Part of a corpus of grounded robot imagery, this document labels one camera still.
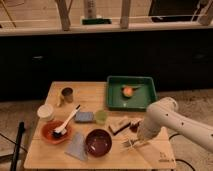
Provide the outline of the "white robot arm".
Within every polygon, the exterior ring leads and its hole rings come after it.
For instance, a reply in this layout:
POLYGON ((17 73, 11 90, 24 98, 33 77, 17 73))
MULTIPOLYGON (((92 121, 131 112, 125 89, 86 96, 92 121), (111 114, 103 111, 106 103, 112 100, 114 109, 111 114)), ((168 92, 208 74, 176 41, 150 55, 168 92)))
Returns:
POLYGON ((178 103, 171 97, 150 104, 137 130, 139 140, 151 140, 162 127, 167 127, 213 153, 213 126, 184 117, 178 113, 178 108, 178 103))

